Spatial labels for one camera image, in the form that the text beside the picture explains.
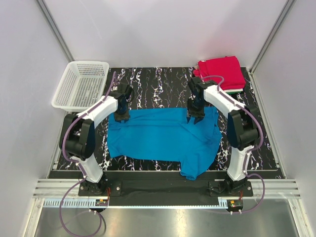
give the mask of red folded cloth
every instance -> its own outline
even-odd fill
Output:
[[[215,58],[206,61],[198,62],[198,69],[193,71],[196,77],[206,77],[217,75],[224,77],[224,82],[221,84],[223,90],[242,90],[246,81],[240,70],[240,64],[235,56],[225,58]],[[221,78],[206,78],[204,81],[214,80],[219,83]]]

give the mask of black marble surface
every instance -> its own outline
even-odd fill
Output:
[[[129,83],[135,90],[135,98],[130,103],[130,109],[152,109],[152,108],[174,108],[186,107],[186,101],[191,93],[187,87],[189,76],[193,68],[112,68],[108,73],[107,90],[113,72],[118,73],[118,82]],[[246,68],[241,69],[246,80],[244,93],[236,94],[233,97],[246,105],[257,106],[256,98]],[[262,122],[260,112],[254,114],[260,122],[264,143],[259,150],[251,155],[248,170],[276,170],[276,162],[271,146]],[[219,112],[218,126],[222,133],[220,147],[214,163],[209,170],[226,170],[229,166],[231,146],[226,137],[226,118]],[[96,129],[95,157],[103,170],[180,170],[179,162],[140,160],[126,156],[111,158],[107,147],[108,119],[102,121]],[[73,163],[67,162],[61,155],[59,158],[58,170],[77,170]]]

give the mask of plastic basket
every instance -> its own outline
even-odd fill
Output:
[[[51,102],[55,108],[82,112],[97,102],[107,80],[109,64],[75,61],[67,65]]]

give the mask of white wall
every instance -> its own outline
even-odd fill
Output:
[[[17,237],[59,135],[50,101],[67,61],[35,0],[0,1],[0,22],[0,236]]]
[[[255,71],[289,178],[316,233],[316,1],[297,1]]]
[[[183,67],[236,55],[251,66],[286,0],[46,0],[76,60]]]

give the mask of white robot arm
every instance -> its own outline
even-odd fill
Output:
[[[200,78],[192,78],[189,88],[193,97],[188,99],[187,119],[195,117],[195,123],[204,118],[205,101],[215,106],[228,120],[227,138],[232,146],[232,155],[228,178],[225,180],[227,189],[236,190],[246,182],[246,174],[251,150],[259,140],[259,132],[254,121],[243,111],[244,108],[253,114],[257,109],[233,99],[214,81],[202,82]]]
[[[71,159],[77,160],[85,170],[87,182],[99,184],[103,176],[102,169],[94,157],[95,128],[111,113],[114,113],[116,121],[121,122],[122,120],[128,120],[128,99],[133,97],[133,95],[134,91],[131,86],[120,83],[117,90],[110,92],[106,99],[105,96],[102,96],[101,99],[89,109],[77,115],[68,114],[65,116],[59,142],[60,149],[62,149],[63,139],[68,127],[77,118],[86,114],[72,128],[66,140],[65,148],[66,152],[70,154]]]

